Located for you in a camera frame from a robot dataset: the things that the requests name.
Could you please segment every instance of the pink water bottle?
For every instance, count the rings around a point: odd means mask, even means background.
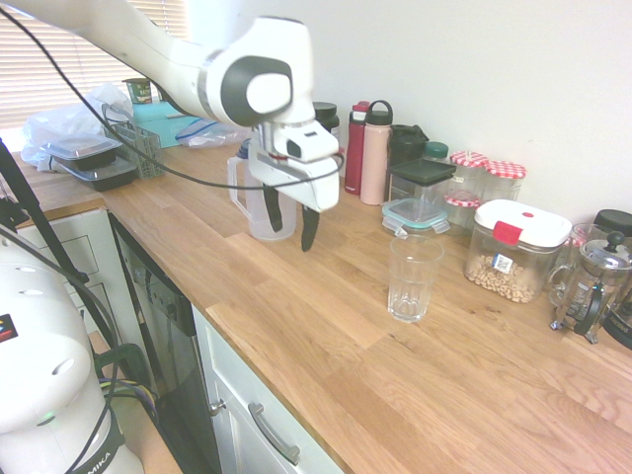
[[[362,154],[364,152],[364,124],[369,102],[355,104],[349,114],[349,146],[347,147],[347,168],[345,169],[345,191],[359,195],[362,180]]]
[[[375,111],[373,108],[376,104],[384,105],[386,111]],[[380,205],[384,202],[391,123],[393,123],[393,109],[388,102],[375,101],[368,107],[359,191],[359,199],[365,204]]]

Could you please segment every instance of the cabinet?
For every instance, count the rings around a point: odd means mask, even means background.
[[[211,403],[223,402],[213,418],[222,472],[342,474],[338,465],[195,308],[194,316],[208,399]]]
[[[116,319],[122,342],[138,345],[147,357],[122,273],[108,213],[103,209],[96,209],[53,220],[50,226],[74,266],[90,278],[86,286],[95,293]],[[19,229],[18,233],[54,261],[52,253],[35,226]],[[74,287],[67,281],[64,285],[75,306],[80,311],[85,310]],[[98,331],[92,316],[87,311],[84,311],[84,323],[88,334]]]

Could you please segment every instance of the teal box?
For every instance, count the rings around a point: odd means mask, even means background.
[[[133,104],[134,121],[145,130],[153,131],[160,136],[160,147],[176,146],[176,135],[189,126],[197,117],[183,116],[168,102],[153,104]]]

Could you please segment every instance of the window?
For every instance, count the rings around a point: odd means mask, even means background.
[[[187,0],[129,0],[156,25],[176,38],[188,40]],[[107,53],[63,30],[15,13],[46,46],[82,94],[112,82],[139,77]],[[22,126],[27,117],[49,109],[77,104],[68,86],[57,75],[40,49],[17,27],[0,16],[0,129]]]

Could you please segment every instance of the plastic bag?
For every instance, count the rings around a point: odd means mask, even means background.
[[[101,113],[102,104],[117,106],[130,114],[133,113],[129,97],[111,83],[93,89],[86,95],[86,99],[99,113]],[[113,121],[126,120],[124,116],[118,114],[109,114],[108,117]],[[36,166],[38,171],[63,171],[61,166],[40,148],[54,139],[80,131],[103,134],[101,124],[83,104],[34,114],[27,118],[22,129],[27,140],[22,150],[22,159]]]
[[[241,143],[249,136],[250,128],[199,118],[183,128],[176,135],[176,140],[191,148],[211,148]]]

